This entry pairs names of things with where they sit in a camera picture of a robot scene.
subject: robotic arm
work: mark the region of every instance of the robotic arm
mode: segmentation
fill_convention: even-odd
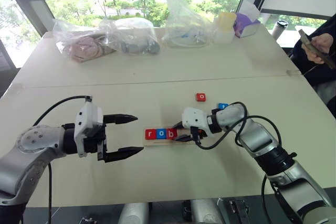
[[[126,147],[107,153],[105,127],[108,123],[128,123],[135,116],[103,115],[91,97],[76,116],[76,122],[25,130],[15,146],[0,158],[0,223],[18,224],[46,166],[55,158],[78,153],[98,153],[98,160],[113,162],[128,158],[143,147]]]
[[[293,159],[295,153],[288,154],[278,141],[259,123],[247,114],[242,103],[234,103],[223,110],[213,110],[207,115],[199,109],[186,108],[182,122],[175,128],[191,129],[191,136],[182,135],[176,141],[195,141],[203,149],[212,147],[201,145],[205,136],[213,136],[221,131],[234,131],[239,142],[265,171],[275,195],[287,217],[293,223],[334,223],[336,208],[316,181]]]

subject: white table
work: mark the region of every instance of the white table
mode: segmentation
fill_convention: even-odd
[[[167,65],[175,66],[174,74]],[[210,113],[219,102],[242,101],[250,114],[275,122],[286,150],[298,153],[297,160],[322,187],[336,186],[335,120],[304,77],[288,76],[286,70],[295,72],[296,67],[263,27],[230,45],[165,49],[158,56],[115,54],[82,64],[63,59],[51,40],[43,39],[0,100],[0,132],[5,136],[0,156],[50,105],[71,95],[93,95],[105,114],[139,118],[107,127],[109,151],[142,146],[144,129],[175,124],[186,106]],[[205,103],[195,101],[197,92],[206,93]],[[73,122],[82,105],[83,101],[65,103],[43,124]],[[273,132],[266,122],[265,126]],[[229,134],[211,151],[194,145],[146,147],[108,164],[97,161],[96,154],[57,159],[52,163],[53,205],[260,194],[262,170],[233,137]],[[46,206],[47,177],[46,172],[28,206]]]

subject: plastic bag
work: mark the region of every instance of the plastic bag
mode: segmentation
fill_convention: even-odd
[[[169,16],[163,40],[171,47],[203,47],[212,41],[212,23],[185,0],[167,0]]]
[[[115,52],[107,45],[106,34],[102,29],[76,26],[59,19],[54,21],[52,33],[62,55],[83,62]]]
[[[117,51],[130,54],[156,54],[160,45],[153,24],[144,18],[103,20],[99,27],[105,30],[107,45]]]

